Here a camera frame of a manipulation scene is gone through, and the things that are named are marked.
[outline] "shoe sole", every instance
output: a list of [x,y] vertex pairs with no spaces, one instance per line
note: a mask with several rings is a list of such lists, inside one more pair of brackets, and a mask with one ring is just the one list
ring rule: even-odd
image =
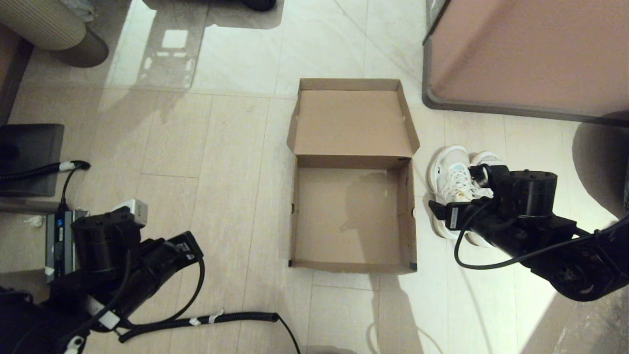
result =
[[[494,154],[491,151],[481,151],[478,154],[476,154],[471,160],[470,160],[470,165],[471,166],[478,166],[481,163],[485,162],[485,160],[488,159],[488,161],[500,161],[500,157],[498,157],[498,155]],[[494,245],[492,245],[491,243],[485,241],[484,238],[481,237],[481,235],[476,234],[475,232],[468,232],[465,235],[465,238],[467,239],[467,242],[475,245],[475,246],[479,246],[479,247],[483,247],[483,248],[495,248]]]
[[494,154],[493,152],[481,151],[470,160],[470,166],[478,166],[481,164],[481,162],[484,162],[483,160],[486,160],[486,159],[488,161],[500,161],[500,157],[498,157],[498,155]]
[[[465,147],[461,145],[452,145],[452,146],[444,147],[443,149],[439,150],[439,153],[437,153],[437,155],[435,155],[435,157],[433,158],[433,161],[430,163],[428,167],[428,178],[427,178],[428,186],[430,187],[433,194],[437,193],[437,177],[434,171],[439,165],[439,163],[441,162],[442,157],[452,150],[460,150],[460,149],[462,149],[463,151],[465,151],[465,153],[467,153],[467,150],[465,149]],[[430,220],[432,221],[433,229],[436,231],[437,236],[444,239],[454,239],[454,240],[459,238],[459,233],[457,231],[449,230],[447,227],[445,227],[445,223],[442,220],[437,219],[437,217],[435,217],[434,215]]]

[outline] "floor tile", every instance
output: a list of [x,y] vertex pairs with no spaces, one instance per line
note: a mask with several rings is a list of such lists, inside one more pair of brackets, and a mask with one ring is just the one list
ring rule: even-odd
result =
[[444,144],[443,111],[411,109],[420,139],[413,156],[417,230],[417,273],[381,275],[379,347],[383,353],[448,352],[446,240],[435,235],[428,209],[426,167]]
[[363,77],[366,0],[293,0],[284,12],[277,94],[296,94],[301,77]]
[[0,213],[0,273],[41,269],[45,265],[46,226],[32,227],[33,215]]
[[159,93],[143,173],[199,176],[212,99],[207,94]]
[[[311,270],[288,267],[294,155],[286,137],[295,103],[270,101],[243,309],[279,313],[305,352],[313,276]],[[292,353],[294,348],[283,326],[247,322],[238,352]]]
[[193,88],[272,94],[284,34],[284,3],[268,12],[211,3]]
[[[98,123],[98,104],[101,89],[42,88],[22,86],[11,111],[9,124],[57,123],[64,125],[61,161],[84,160],[89,162]],[[66,192],[68,204],[76,205],[84,179],[84,172],[72,175]],[[60,200],[67,173],[57,175],[54,197],[35,200]]]
[[[214,97],[191,228],[208,271],[188,315],[243,308],[268,107],[262,98]],[[197,279],[197,269],[183,271],[179,306]],[[171,352],[235,353],[241,325],[173,333]]]
[[71,67],[61,63],[50,52],[35,49],[28,63],[22,86],[46,86],[76,84],[81,86],[103,87],[108,83],[113,69],[114,53],[125,27],[126,15],[131,0],[93,0],[97,16],[87,24],[109,47],[109,57],[105,62],[90,68]]
[[[143,174],[136,194],[137,199],[148,204],[148,224],[142,229],[142,239],[170,239],[189,230],[196,188],[196,178]],[[181,275],[182,272],[178,271],[166,281],[153,297],[133,313],[131,322],[141,324],[161,321],[177,312],[181,308],[177,302]],[[169,352],[171,333],[172,330],[147,333],[124,344],[119,343],[118,337],[111,333],[105,335],[109,337],[110,353],[157,354]]]
[[131,6],[111,83],[189,88],[207,2],[133,0]]
[[315,270],[313,284],[327,287],[379,290],[380,274],[331,273]]
[[[530,169],[550,171],[559,176],[554,212],[571,217],[570,192],[566,176],[564,142],[561,123],[528,117],[505,116],[506,161],[513,171]],[[518,348],[522,349],[556,295],[548,281],[515,266],[515,294]]]
[[379,292],[313,286],[308,354],[378,353]]
[[107,89],[77,206],[92,214],[135,197],[158,93]]
[[411,107],[421,103],[425,4],[370,1],[365,42],[365,77],[399,78]]
[[629,288],[618,290],[589,306],[576,306],[562,330],[555,353],[627,353],[629,351]]
[[[515,265],[514,267],[516,267],[516,284],[518,286],[525,282],[530,286],[529,289],[547,286],[546,280],[528,273],[528,269],[524,266]],[[557,292],[555,295],[548,296],[546,291],[538,293],[537,301],[534,299],[522,301],[521,298],[518,300],[519,353],[555,353],[553,349],[561,341],[568,318],[575,308],[575,302]],[[523,318],[523,312],[529,312],[530,315]]]
[[504,159],[504,116],[487,113],[446,112],[446,145],[463,145],[476,154],[491,151]]
[[[468,270],[454,260],[448,242],[448,337],[452,353],[518,353],[514,269]],[[509,259],[495,248],[465,243],[462,261],[483,265]]]
[[[559,178],[563,180],[567,180],[568,186],[570,188],[570,205],[571,205],[571,218],[577,222],[577,226],[581,229],[584,229],[588,232],[594,232],[596,229],[604,229],[612,222],[618,220],[618,217],[614,215],[614,213],[610,212],[620,209],[621,213],[623,211],[622,207],[622,185],[624,184],[624,174],[616,174],[617,177],[621,178],[620,190],[614,191],[610,190],[613,188],[612,186],[618,186],[617,183],[610,183],[609,181],[605,181],[601,183],[601,186],[605,186],[610,189],[608,190],[608,194],[598,195],[598,191],[592,190],[592,194],[597,197],[600,201],[597,201],[593,198],[592,194],[588,192],[584,183],[581,181],[579,177],[579,170],[581,170],[581,174],[585,175],[589,173],[589,176],[593,175],[592,171],[597,170],[600,173],[607,174],[608,178],[611,177],[609,174],[609,170],[616,170],[618,165],[622,165],[622,162],[618,164],[618,161],[614,161],[615,163],[610,163],[610,161],[606,161],[603,158],[598,158],[597,153],[604,153],[603,146],[599,146],[601,142],[601,138],[605,139],[605,136],[612,141],[612,145],[607,148],[611,148],[616,151],[617,149],[621,149],[620,146],[615,146],[617,144],[618,138],[622,139],[622,135],[620,137],[615,136],[615,131],[621,132],[621,128],[617,127],[604,127],[593,124],[585,124],[585,123],[577,123],[577,122],[561,122],[562,133],[564,138],[564,155],[566,157],[566,174],[563,176],[559,176]],[[590,135],[599,135],[600,138],[594,140]],[[584,154],[584,157],[576,157],[575,161],[574,154],[583,154],[583,150],[592,150],[593,155],[587,156]],[[583,164],[589,163],[591,168],[588,168],[587,171],[583,169]],[[588,183],[588,187],[592,188],[593,183]],[[617,207],[613,207],[610,205],[611,203],[616,203]]]

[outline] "wheel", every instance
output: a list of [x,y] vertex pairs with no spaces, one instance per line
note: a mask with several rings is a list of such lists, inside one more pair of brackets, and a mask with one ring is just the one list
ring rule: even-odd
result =
[[275,7],[277,0],[242,0],[250,9],[256,11],[268,11]]

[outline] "cardboard box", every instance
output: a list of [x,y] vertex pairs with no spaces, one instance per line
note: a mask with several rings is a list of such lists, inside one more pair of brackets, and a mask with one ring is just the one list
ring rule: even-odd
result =
[[288,146],[296,155],[290,266],[417,270],[411,157],[420,146],[394,79],[302,79]]

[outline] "shoelace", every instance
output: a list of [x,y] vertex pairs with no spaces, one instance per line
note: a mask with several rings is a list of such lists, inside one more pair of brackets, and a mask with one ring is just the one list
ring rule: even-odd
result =
[[461,200],[460,197],[472,200],[483,196],[481,191],[472,184],[469,173],[464,169],[450,170],[450,181],[448,182],[446,190],[448,196],[453,197],[455,200]]

